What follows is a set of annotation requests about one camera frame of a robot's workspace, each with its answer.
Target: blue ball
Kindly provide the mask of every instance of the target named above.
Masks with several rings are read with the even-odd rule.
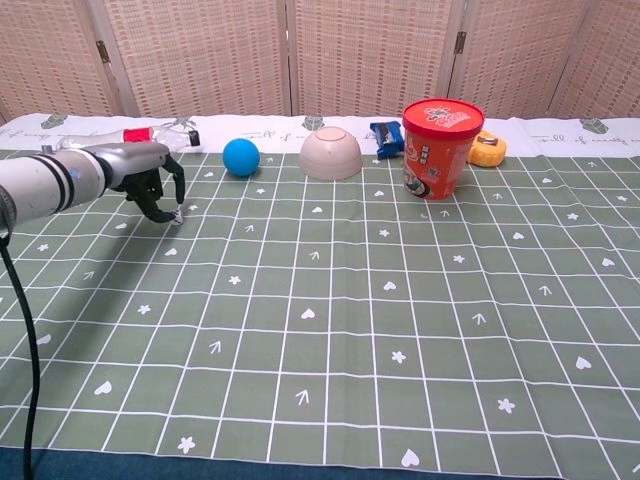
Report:
[[[260,152],[250,140],[236,138],[224,147],[222,162],[233,175],[246,177],[258,169]]]

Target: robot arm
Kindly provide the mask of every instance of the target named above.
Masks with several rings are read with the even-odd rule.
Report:
[[[182,204],[184,170],[160,143],[112,143],[1,160],[0,233],[92,201],[106,189],[125,192],[156,223],[173,221],[176,213],[156,205],[163,195],[160,167],[173,175]]]

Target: red lid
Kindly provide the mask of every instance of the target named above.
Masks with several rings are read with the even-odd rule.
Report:
[[[476,136],[484,125],[478,107],[451,98],[429,98],[404,110],[402,125],[414,135],[441,140],[464,140]]]

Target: grid pattern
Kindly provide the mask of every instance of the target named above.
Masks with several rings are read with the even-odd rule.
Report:
[[[640,470],[640,159],[508,158],[440,202],[410,196],[395,160],[336,183],[295,155],[249,181],[218,155],[180,162],[181,227],[108,194],[15,234],[42,358],[34,444]],[[28,346],[6,274],[0,298],[0,445],[20,446]]]

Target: black cable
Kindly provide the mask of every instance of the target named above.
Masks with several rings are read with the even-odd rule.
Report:
[[[33,440],[33,425],[36,420],[36,409],[38,407],[38,396],[40,395],[40,358],[38,356],[38,343],[36,338],[36,329],[33,324],[33,317],[31,316],[31,309],[29,308],[29,302],[27,296],[24,293],[20,278],[11,260],[9,254],[9,236],[0,237],[0,253],[2,254],[2,260],[9,272],[9,278],[13,284],[13,289],[18,297],[18,302],[22,308],[22,314],[27,326],[27,336],[29,338],[29,350],[31,351],[31,372],[33,375],[33,391],[31,393],[31,403],[29,404],[29,414],[27,416],[27,428],[24,436],[24,449],[23,449],[23,471],[24,479],[31,480],[33,478],[31,467],[31,443]]]

